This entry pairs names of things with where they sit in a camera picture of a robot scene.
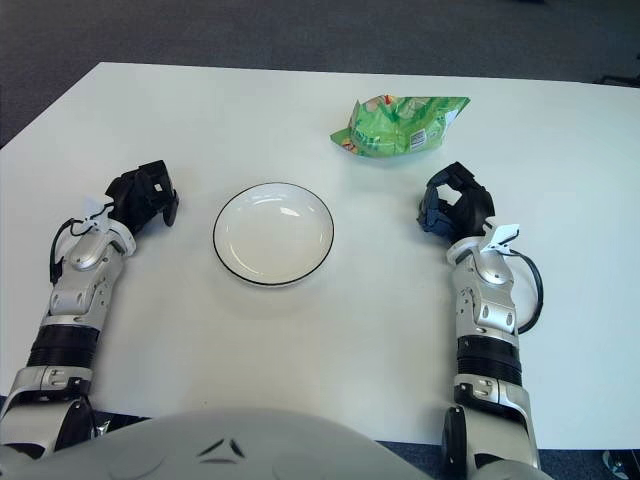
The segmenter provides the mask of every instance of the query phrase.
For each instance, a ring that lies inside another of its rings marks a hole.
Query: green snack bag
[[[442,144],[447,128],[469,103],[467,97],[393,97],[356,102],[349,126],[331,140],[363,157],[391,157]]]

